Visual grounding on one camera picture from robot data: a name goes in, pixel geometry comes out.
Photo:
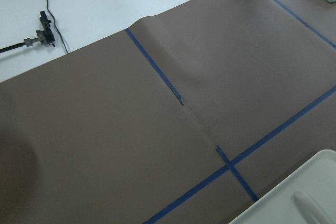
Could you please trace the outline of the beige bear tray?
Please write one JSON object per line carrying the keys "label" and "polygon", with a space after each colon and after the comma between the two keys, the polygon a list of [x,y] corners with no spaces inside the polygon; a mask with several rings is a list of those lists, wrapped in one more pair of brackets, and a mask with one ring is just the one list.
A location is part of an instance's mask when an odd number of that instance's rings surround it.
{"label": "beige bear tray", "polygon": [[335,151],[317,152],[232,223],[335,223]]}

